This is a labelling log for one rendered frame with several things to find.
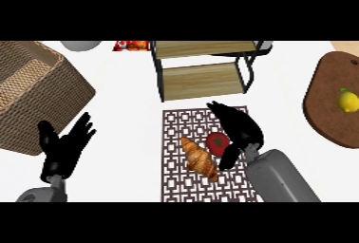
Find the red printed packet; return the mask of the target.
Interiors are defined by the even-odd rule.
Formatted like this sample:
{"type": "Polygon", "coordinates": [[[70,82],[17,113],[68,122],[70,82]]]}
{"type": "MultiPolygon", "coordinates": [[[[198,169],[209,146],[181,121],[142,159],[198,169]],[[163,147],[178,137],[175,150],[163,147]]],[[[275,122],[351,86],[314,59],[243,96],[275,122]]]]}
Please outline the red printed packet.
{"type": "Polygon", "coordinates": [[[148,41],[117,41],[113,48],[114,51],[148,51],[150,49],[148,41]]]}

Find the wooden tiered shelf black frame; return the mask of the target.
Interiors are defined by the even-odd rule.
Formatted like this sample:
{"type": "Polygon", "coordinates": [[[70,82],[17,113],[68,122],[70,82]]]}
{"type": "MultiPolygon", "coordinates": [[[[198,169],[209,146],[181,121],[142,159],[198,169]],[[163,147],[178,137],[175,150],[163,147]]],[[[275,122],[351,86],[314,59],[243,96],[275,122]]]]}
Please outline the wooden tiered shelf black frame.
{"type": "Polygon", "coordinates": [[[159,95],[163,102],[246,94],[255,82],[253,63],[258,54],[237,56],[222,64],[164,68],[172,58],[259,50],[263,41],[151,41],[159,95]]]}

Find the grey round bowl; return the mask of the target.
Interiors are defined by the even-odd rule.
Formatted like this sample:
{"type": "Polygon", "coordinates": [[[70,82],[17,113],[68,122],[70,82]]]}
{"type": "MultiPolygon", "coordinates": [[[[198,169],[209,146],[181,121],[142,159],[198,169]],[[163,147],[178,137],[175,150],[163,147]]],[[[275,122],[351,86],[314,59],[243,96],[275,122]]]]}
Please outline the grey round bowl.
{"type": "Polygon", "coordinates": [[[62,45],[70,51],[82,52],[94,49],[101,41],[62,41],[62,45]]]}

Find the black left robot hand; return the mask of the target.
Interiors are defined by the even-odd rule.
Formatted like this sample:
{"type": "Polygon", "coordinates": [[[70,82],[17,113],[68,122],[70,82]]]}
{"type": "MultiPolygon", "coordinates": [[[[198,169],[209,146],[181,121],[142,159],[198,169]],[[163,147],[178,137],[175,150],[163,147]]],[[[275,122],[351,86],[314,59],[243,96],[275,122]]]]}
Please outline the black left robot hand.
{"type": "Polygon", "coordinates": [[[40,121],[39,131],[40,146],[46,155],[42,181],[49,183],[54,176],[68,179],[73,174],[82,152],[96,133],[91,122],[91,114],[85,113],[82,115],[70,133],[64,136],[58,135],[49,121],[40,121]]]}

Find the brown wicker basket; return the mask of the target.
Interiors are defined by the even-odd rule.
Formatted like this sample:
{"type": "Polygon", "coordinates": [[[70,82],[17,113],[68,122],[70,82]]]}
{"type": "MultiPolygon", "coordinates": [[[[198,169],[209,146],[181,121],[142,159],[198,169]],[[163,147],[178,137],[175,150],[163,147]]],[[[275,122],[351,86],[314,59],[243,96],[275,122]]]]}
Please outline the brown wicker basket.
{"type": "Polygon", "coordinates": [[[0,148],[42,153],[39,122],[62,131],[96,90],[67,57],[39,41],[0,41],[0,148]]]}

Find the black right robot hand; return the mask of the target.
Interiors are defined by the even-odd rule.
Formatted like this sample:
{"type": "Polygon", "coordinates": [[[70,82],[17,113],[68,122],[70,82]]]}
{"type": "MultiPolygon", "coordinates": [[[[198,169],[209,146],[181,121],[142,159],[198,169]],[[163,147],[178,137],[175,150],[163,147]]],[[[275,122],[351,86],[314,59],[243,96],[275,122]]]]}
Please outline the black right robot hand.
{"type": "Polygon", "coordinates": [[[219,164],[222,171],[235,167],[240,154],[246,153],[253,159],[263,147],[263,131],[249,114],[219,102],[207,103],[213,115],[221,121],[222,128],[231,139],[219,164]]]}

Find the yellow lemon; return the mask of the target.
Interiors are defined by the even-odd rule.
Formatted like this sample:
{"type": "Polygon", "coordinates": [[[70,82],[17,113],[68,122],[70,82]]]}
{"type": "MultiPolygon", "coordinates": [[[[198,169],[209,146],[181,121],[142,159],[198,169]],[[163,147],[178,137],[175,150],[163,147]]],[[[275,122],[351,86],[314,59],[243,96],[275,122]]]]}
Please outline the yellow lemon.
{"type": "Polygon", "coordinates": [[[359,110],[359,97],[345,88],[337,99],[337,106],[346,113],[354,113],[359,110]]]}

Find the brown patterned placemat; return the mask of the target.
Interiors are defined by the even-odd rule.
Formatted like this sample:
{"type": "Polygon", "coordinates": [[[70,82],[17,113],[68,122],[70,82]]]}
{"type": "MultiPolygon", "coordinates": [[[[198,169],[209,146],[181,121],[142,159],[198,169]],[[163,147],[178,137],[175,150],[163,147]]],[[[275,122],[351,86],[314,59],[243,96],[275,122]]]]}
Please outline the brown patterned placemat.
{"type": "Polygon", "coordinates": [[[212,132],[225,132],[225,130],[209,108],[163,111],[163,202],[260,202],[263,200],[246,176],[244,155],[240,155],[235,167],[219,172],[218,182],[188,170],[181,137],[188,137],[207,148],[207,135],[212,132]]]}

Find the brown wooden cutting board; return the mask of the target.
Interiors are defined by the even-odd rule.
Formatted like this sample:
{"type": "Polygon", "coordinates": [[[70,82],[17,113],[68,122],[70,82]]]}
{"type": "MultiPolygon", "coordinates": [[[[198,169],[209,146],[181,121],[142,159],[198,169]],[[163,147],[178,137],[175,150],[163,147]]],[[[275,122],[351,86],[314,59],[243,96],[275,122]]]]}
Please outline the brown wooden cutting board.
{"type": "Polygon", "coordinates": [[[359,148],[359,110],[346,113],[337,106],[343,88],[359,97],[359,57],[331,51],[318,61],[303,99],[303,113],[328,140],[346,148],[359,148]]]}

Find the golden brown croissant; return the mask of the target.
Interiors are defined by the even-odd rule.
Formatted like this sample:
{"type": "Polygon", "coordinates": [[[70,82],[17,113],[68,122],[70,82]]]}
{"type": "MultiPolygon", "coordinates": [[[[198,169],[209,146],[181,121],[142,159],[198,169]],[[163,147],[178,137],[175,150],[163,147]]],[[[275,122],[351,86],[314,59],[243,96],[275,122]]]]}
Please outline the golden brown croissant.
{"type": "Polygon", "coordinates": [[[216,182],[219,180],[219,173],[209,151],[190,138],[182,137],[179,140],[188,157],[188,170],[216,182]]]}

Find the pale wooden board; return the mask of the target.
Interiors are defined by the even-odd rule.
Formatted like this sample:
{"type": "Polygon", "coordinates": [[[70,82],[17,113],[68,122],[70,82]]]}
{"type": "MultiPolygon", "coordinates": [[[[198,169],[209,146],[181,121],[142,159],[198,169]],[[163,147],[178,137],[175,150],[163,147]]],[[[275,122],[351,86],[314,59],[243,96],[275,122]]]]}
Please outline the pale wooden board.
{"type": "Polygon", "coordinates": [[[348,52],[359,57],[359,41],[333,41],[331,45],[337,51],[348,52]]]}

